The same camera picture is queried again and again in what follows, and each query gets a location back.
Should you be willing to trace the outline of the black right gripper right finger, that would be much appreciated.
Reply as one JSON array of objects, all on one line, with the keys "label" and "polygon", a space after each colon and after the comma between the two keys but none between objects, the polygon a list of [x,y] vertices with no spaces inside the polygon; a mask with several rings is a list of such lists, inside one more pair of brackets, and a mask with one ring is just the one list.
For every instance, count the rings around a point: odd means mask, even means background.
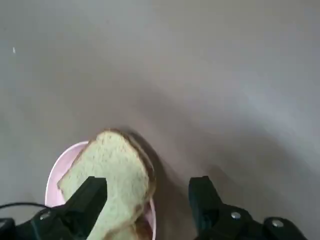
[{"label": "black right gripper right finger", "polygon": [[306,239],[288,219],[273,216],[260,223],[247,210],[223,203],[208,176],[190,178],[188,199],[197,240]]}]

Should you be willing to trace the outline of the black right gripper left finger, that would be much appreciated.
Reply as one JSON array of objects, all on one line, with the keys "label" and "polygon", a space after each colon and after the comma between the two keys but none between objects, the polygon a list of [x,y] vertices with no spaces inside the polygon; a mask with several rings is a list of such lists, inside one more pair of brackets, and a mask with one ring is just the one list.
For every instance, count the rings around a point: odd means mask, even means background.
[{"label": "black right gripper left finger", "polygon": [[108,199],[107,180],[88,177],[63,205],[16,227],[16,240],[86,240]]}]

